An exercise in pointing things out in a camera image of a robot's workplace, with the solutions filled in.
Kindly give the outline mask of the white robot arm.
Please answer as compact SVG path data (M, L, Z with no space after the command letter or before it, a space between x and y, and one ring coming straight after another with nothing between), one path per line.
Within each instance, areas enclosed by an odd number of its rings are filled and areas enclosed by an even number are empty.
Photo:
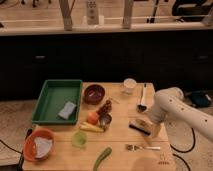
M183 99L183 91L178 87L156 91L154 103L147 110L150 121L160 124L165 121L167 114L172 114L213 142L213 116L185 104Z

